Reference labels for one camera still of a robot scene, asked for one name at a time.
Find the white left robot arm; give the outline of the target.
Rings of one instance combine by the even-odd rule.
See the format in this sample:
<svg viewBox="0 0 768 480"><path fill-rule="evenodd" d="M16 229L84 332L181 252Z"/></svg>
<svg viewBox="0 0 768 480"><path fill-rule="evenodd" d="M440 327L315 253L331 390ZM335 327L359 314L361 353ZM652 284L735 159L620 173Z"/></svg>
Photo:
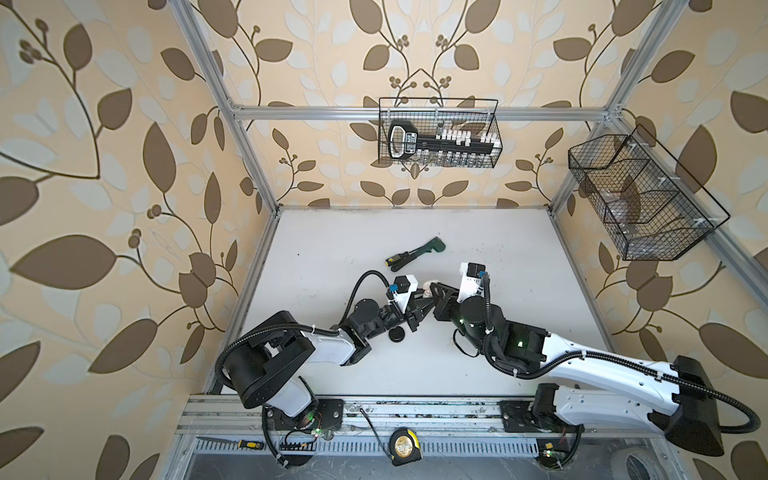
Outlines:
<svg viewBox="0 0 768 480"><path fill-rule="evenodd" d="M352 366L371 351L371 339L402 325L416 331L433 308L431 294L414 276L390 282L368 270L353 286L338 324L318 328L278 311L222 350L215 375L237 393L244 408L277 409L303 429L319 419L319 400L297 375L302 366Z"/></svg>

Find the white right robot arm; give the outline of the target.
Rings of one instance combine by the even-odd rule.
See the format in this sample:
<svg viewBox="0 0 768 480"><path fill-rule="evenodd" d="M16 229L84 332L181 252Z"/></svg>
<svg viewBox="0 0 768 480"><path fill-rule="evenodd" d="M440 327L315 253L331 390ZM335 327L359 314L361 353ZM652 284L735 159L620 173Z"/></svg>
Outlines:
<svg viewBox="0 0 768 480"><path fill-rule="evenodd" d="M573 426L635 424L664 435L699 455L724 453L724 435L757 431L761 419L743 402L716 390L701 363L641 361L593 350L546 329L511 321L491 301L490 276L463 276L460 287L426 285L434 316L449 321L496 371L524 381L562 379L600 389L595 400L578 399L557 385L537 387L534 419Z"/></svg>

